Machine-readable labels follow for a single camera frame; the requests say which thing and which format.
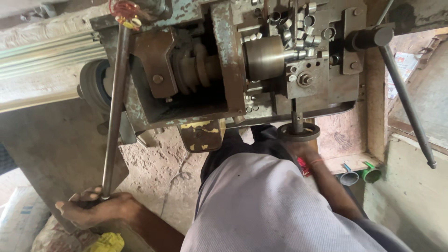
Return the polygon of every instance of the green cup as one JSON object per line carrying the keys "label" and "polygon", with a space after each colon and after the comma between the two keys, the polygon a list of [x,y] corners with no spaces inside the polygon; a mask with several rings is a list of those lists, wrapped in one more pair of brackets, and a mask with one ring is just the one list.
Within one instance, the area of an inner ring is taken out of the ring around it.
{"label": "green cup", "polygon": [[367,165],[367,169],[357,171],[358,175],[361,176],[366,183],[374,183],[378,181],[381,178],[381,171],[367,161],[365,161],[364,164]]}

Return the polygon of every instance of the person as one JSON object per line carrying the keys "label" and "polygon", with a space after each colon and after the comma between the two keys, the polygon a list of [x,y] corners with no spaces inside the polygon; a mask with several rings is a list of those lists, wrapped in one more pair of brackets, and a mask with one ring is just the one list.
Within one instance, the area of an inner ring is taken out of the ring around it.
{"label": "person", "polygon": [[[227,129],[221,149],[209,153],[185,237],[129,193],[81,208],[101,194],[101,187],[92,187],[56,207],[81,229],[124,221],[156,252],[411,251],[391,231],[363,217],[306,143],[283,143],[271,125],[251,130],[252,145],[237,129]],[[305,184],[296,156],[310,167],[320,194]]]}

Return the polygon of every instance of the hand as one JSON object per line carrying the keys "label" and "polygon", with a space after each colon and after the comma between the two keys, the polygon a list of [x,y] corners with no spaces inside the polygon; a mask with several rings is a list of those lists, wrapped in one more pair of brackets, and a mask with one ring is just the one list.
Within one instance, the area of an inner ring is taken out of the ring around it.
{"label": "hand", "polygon": [[292,154],[302,158],[307,164],[321,159],[319,153],[309,146],[307,142],[285,142],[285,146]]}
{"label": "hand", "polygon": [[62,217],[70,220],[80,229],[89,229],[110,220],[127,220],[141,206],[132,194],[120,192],[112,194],[104,201],[99,201],[101,187],[90,187],[81,194],[75,193],[68,201],[56,202]]}

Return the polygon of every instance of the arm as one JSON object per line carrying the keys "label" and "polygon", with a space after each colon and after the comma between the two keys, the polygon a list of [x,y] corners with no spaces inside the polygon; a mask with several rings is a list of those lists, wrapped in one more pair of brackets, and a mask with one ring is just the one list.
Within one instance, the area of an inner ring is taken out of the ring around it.
{"label": "arm", "polygon": [[130,193],[116,193],[105,202],[85,209],[91,202],[98,202],[101,187],[89,188],[74,194],[68,201],[56,202],[62,216],[81,229],[88,229],[102,222],[123,221],[137,232],[156,252],[180,251],[184,235],[139,203]]}
{"label": "arm", "polygon": [[330,204],[333,212],[352,221],[363,219],[362,213],[342,185],[331,174],[321,156],[307,143],[287,143],[290,152],[301,157],[310,166],[320,194]]}

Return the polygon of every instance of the grey shirt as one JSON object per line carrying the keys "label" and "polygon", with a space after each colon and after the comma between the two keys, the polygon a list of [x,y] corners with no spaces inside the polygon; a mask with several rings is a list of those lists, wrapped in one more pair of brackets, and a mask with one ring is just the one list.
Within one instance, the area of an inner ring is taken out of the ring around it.
{"label": "grey shirt", "polygon": [[226,159],[201,188],[181,251],[411,250],[380,225],[333,213],[293,162],[239,153]]}

